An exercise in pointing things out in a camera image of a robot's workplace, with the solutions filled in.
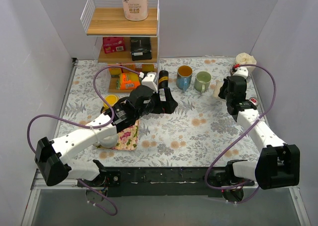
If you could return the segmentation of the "cream ceramic mug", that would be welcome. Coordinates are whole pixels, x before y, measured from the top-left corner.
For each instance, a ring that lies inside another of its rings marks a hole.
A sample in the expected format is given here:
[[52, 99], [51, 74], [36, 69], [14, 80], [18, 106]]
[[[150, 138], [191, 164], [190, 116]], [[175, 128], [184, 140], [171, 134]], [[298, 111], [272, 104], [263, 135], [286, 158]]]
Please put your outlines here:
[[220, 93], [220, 89], [221, 87], [223, 86], [223, 82], [221, 81], [217, 81], [216, 84], [215, 84], [215, 88], [214, 88], [214, 91], [213, 91], [213, 97], [215, 98], [218, 98], [219, 97], [219, 93]]

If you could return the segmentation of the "light green mug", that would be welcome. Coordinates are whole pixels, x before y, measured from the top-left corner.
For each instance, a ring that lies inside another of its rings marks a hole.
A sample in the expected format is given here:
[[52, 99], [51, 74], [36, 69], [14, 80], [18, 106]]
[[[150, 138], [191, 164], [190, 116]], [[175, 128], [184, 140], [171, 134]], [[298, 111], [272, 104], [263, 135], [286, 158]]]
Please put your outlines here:
[[211, 79], [212, 77], [208, 72], [199, 72], [195, 78], [195, 89], [200, 93], [205, 92], [210, 86]]

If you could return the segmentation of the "blue butterfly ceramic mug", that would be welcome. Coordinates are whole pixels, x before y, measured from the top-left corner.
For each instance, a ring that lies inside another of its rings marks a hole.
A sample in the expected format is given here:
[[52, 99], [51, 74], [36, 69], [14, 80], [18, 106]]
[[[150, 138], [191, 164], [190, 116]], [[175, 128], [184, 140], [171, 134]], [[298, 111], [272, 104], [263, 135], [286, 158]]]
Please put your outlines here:
[[193, 70], [189, 66], [180, 66], [177, 70], [177, 79], [176, 86], [185, 92], [190, 84], [192, 79]]

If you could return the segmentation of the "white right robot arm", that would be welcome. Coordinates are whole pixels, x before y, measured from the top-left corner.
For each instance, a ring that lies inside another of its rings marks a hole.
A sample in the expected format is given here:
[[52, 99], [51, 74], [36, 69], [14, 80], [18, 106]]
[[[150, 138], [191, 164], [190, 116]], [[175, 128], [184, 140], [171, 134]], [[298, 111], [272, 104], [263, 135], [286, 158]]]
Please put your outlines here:
[[300, 180], [300, 150], [274, 134], [260, 119], [256, 106], [246, 99], [247, 82], [241, 76], [228, 76], [219, 97], [226, 101], [234, 120], [248, 131], [260, 155], [257, 162], [232, 160], [227, 163], [225, 180], [230, 185], [243, 178], [256, 181], [261, 189], [296, 186]]

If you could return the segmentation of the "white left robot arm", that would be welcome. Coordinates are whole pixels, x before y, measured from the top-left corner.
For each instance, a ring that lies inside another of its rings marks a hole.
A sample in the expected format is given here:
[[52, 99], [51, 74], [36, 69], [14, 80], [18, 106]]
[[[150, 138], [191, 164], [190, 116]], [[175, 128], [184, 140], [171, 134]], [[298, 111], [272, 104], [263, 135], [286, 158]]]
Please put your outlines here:
[[164, 89], [164, 95], [165, 100], [162, 101], [158, 92], [140, 85], [83, 128], [52, 140], [47, 137], [40, 139], [35, 163], [46, 185], [55, 186], [70, 178], [101, 186], [107, 179], [105, 167], [98, 160], [85, 163], [74, 157], [93, 144], [116, 144], [118, 133], [133, 126], [145, 115], [172, 114], [178, 104], [169, 88]]

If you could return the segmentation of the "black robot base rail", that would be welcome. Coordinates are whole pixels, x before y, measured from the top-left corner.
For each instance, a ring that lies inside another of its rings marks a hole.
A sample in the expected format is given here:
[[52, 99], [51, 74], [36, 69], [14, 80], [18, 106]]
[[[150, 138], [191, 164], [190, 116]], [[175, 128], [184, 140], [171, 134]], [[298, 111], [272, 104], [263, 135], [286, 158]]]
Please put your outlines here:
[[92, 181], [81, 180], [78, 187], [99, 188], [108, 197], [124, 196], [208, 196], [240, 202], [243, 187], [254, 182], [229, 178], [224, 167], [106, 167]]

